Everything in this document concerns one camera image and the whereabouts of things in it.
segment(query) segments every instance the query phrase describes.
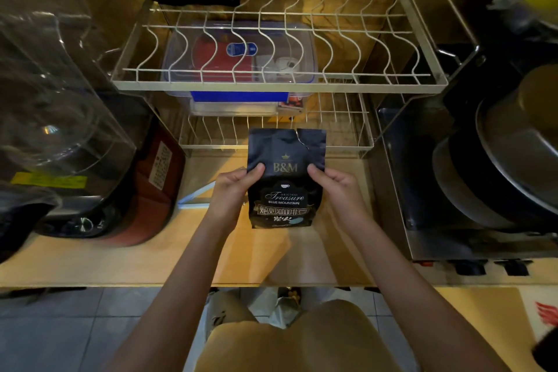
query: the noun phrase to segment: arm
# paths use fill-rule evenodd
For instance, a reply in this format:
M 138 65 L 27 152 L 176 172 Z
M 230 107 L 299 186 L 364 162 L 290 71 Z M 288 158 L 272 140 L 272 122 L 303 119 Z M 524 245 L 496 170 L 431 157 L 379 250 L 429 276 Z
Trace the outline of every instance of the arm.
M 116 352 L 109 370 L 182 371 L 223 245 L 237 224 L 248 187 L 264 169 L 259 164 L 248 174 L 238 169 L 219 175 L 201 224 L 163 288 Z M 175 221 L 184 219 L 181 212 Z
M 308 167 L 324 187 L 339 224 L 351 237 L 394 318 L 429 372 L 509 372 L 492 347 L 405 259 L 366 211 L 356 179 Z

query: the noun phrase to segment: wire shelf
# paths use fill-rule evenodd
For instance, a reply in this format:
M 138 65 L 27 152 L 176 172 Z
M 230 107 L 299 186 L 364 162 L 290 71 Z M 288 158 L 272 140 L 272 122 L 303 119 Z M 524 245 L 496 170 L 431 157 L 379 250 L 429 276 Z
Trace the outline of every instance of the wire shelf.
M 325 93 L 305 97 L 293 116 L 194 116 L 185 114 L 179 142 L 184 149 L 248 149 L 251 128 L 317 128 L 327 131 L 332 153 L 360 153 L 374 146 L 362 94 Z
M 230 69 L 217 71 L 208 65 L 218 52 L 214 34 L 223 28 L 222 23 L 238 37 L 244 52 Z M 268 40 L 272 40 L 269 33 L 284 35 L 289 47 L 300 53 L 294 68 L 313 51 L 317 69 L 300 69 L 282 82 L 269 79 L 265 65 L 242 71 L 248 52 L 242 36 L 246 32 Z M 202 34 L 210 42 L 211 38 L 214 52 L 203 65 L 184 68 L 182 60 L 195 44 L 192 33 Z M 303 38 L 311 42 L 312 50 L 301 42 Z M 171 43 L 177 41 L 181 51 L 165 64 Z M 271 44 L 273 58 L 276 45 Z M 177 75 L 189 78 L 181 81 Z M 215 82 L 216 75 L 227 78 Z M 448 84 L 411 0 L 241 0 L 236 8 L 176 8 L 146 0 L 112 79 L 122 91 L 167 92 L 437 94 Z

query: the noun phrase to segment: b&m logo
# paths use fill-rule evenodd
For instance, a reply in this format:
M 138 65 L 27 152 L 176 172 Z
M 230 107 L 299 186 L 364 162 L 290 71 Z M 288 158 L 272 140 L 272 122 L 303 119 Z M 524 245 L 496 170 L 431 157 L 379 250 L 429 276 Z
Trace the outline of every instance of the b&m logo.
M 289 160 L 289 155 L 286 153 L 281 156 L 282 160 Z M 273 172 L 284 172 L 287 174 L 292 174 L 293 172 L 298 172 L 298 165 L 291 162 L 274 162 Z

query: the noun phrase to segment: wooden countertop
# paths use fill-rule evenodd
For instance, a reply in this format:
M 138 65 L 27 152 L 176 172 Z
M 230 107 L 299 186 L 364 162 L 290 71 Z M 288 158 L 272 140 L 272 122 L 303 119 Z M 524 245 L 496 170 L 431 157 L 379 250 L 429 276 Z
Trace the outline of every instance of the wooden countertop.
M 370 200 L 363 161 L 328 158 L 327 164 L 355 174 L 365 199 Z M 224 154 L 191 157 L 186 163 L 180 194 L 189 194 L 220 172 L 243 165 L 246 152 L 231 157 Z M 102 240 L 33 234 L 15 256 L 0 265 L 0 287 L 162 285 L 204 213 L 205 210 L 176 213 L 181 216 L 179 221 L 171 221 L 149 242 L 127 248 L 107 246 Z M 536 260 L 530 266 L 530 277 L 508 277 L 503 268 L 493 264 L 487 265 L 484 277 L 460 277 L 443 264 L 417 268 L 434 285 L 558 283 L 558 259 Z M 213 280 L 214 286 L 295 284 L 374 285 L 352 241 L 336 226 L 326 195 L 314 223 L 307 228 L 253 230 L 248 206 L 244 205 Z

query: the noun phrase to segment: person's left hand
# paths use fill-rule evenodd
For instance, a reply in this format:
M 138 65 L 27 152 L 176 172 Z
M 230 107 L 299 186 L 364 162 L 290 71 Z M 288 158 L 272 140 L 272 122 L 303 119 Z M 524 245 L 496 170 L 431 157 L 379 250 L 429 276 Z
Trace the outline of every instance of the person's left hand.
M 249 173 L 245 168 L 219 174 L 213 196 L 203 222 L 208 228 L 218 229 L 227 237 L 237 225 L 242 199 L 248 188 L 261 178 L 266 167 L 259 163 Z

